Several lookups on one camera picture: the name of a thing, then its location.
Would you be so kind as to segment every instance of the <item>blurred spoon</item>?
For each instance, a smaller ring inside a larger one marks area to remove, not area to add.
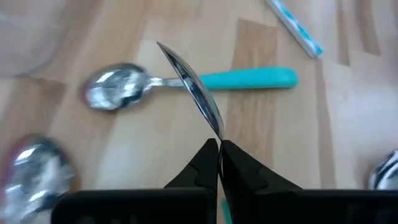
[[[202,75],[212,90],[250,88],[290,88],[297,84],[295,72],[283,67],[264,67]],[[135,105],[154,86],[183,88],[179,78],[158,78],[132,63],[110,65],[95,72],[84,82],[81,97],[97,110],[115,110]]]
[[[369,176],[371,190],[398,190],[398,149],[390,152]]]
[[[8,223],[28,222],[53,209],[70,190],[74,177],[69,162],[55,143],[39,134],[20,138],[3,166],[1,218]]]

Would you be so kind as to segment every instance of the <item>stainless steel spoon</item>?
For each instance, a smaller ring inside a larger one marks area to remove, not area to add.
[[[210,124],[216,135],[220,140],[224,140],[224,122],[221,117],[220,111],[218,110],[217,104],[214,101],[212,95],[206,89],[199,76],[193,71],[193,69],[173,50],[166,47],[161,43],[157,43],[162,49],[163,53],[169,60],[170,64],[177,72],[181,81],[185,85],[185,88],[191,94],[193,100],[197,104],[199,110]],[[221,147],[218,158],[218,165],[220,169],[220,177],[223,178],[223,148]]]
[[[53,209],[70,190],[73,177],[69,162],[51,139],[39,134],[20,138],[3,163],[1,218],[28,222]]]
[[[263,67],[202,75],[211,89],[290,88],[296,73],[284,67]],[[157,78],[132,63],[120,63],[94,73],[83,84],[81,97],[91,108],[115,110],[135,105],[154,86],[184,87],[179,78]]]
[[[398,149],[390,152],[371,172],[371,190],[398,190]]]

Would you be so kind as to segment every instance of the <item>spoon bowl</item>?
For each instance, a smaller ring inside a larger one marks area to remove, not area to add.
[[[9,223],[30,221],[51,210],[70,190],[72,168],[49,138],[29,134],[13,145],[2,168],[2,214]]]
[[[390,152],[371,172],[371,190],[398,190],[398,149]]]

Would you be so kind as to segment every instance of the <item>teal spoon handle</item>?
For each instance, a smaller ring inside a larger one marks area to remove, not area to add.
[[[200,79],[209,90],[291,88],[297,85],[296,73],[284,67],[233,70],[201,75]]]

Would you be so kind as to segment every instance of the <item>wooden table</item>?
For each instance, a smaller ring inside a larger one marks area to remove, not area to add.
[[[85,0],[59,54],[33,78],[0,82],[0,145],[26,133],[59,141],[81,189],[163,187],[215,134],[183,90],[161,89],[134,108],[93,111],[82,81],[134,62],[176,77],[159,41],[198,74],[280,65],[293,89],[213,96],[228,139],[303,188],[366,187],[398,146],[398,2],[285,0],[324,48],[312,60],[262,0]]]

